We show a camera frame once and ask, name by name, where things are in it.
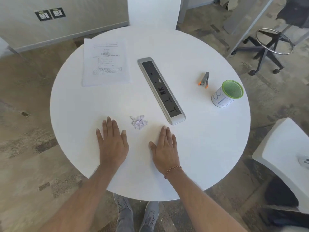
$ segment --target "pant leg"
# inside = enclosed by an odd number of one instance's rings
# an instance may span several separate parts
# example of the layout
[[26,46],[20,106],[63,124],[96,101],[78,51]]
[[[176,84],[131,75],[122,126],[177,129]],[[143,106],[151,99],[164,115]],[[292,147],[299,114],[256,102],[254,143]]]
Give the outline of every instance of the pant leg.
[[116,232],[134,232],[133,212],[126,208],[119,213]]
[[140,232],[153,232],[153,230],[150,229],[148,226],[143,226]]

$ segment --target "pen holder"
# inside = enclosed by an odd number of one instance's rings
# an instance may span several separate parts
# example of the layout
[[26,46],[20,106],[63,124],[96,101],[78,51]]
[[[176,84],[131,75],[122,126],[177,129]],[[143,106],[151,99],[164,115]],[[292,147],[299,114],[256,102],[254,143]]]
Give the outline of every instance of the pen holder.
[[226,107],[235,99],[243,96],[242,86],[234,80],[226,80],[222,86],[211,96],[211,101],[217,107]]

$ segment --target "cardboard box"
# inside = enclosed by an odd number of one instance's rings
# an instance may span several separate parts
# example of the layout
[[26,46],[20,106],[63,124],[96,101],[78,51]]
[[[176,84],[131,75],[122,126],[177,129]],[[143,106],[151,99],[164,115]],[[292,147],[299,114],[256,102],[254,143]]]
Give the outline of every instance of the cardboard box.
[[220,5],[227,10],[233,10],[238,5],[238,0],[220,0]]

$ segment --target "crumpled paper ball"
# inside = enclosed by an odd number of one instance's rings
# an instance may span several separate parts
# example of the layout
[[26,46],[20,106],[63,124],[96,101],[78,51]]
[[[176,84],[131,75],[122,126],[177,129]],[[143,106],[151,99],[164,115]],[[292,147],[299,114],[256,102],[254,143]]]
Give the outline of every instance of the crumpled paper ball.
[[132,125],[134,126],[135,129],[142,129],[146,125],[148,125],[148,121],[144,120],[144,115],[138,116],[135,118],[134,116],[130,116],[130,118],[133,120]]

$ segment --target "black office chair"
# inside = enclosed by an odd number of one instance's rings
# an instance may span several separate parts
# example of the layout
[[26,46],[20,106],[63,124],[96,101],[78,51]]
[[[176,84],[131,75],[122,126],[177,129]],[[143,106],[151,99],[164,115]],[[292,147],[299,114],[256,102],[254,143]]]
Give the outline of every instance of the black office chair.
[[[231,54],[234,55],[238,51],[251,51],[258,52],[253,58],[258,59],[259,63],[256,70],[251,70],[249,75],[255,75],[261,68],[265,57],[267,56],[279,69],[275,69],[272,73],[277,74],[284,68],[280,61],[276,58],[275,54],[288,55],[293,51],[292,41],[284,35],[284,33],[291,27],[297,26],[300,28],[309,28],[309,0],[287,0],[285,7],[277,15],[277,19],[284,19],[288,26],[281,32],[270,29],[261,28],[256,32],[255,38],[249,36],[243,42],[246,44],[248,41],[252,42],[253,47],[238,47]],[[271,41],[268,44],[264,44],[258,38],[258,33],[271,37]],[[276,48],[280,41],[288,42],[290,45],[289,52],[278,52]]]

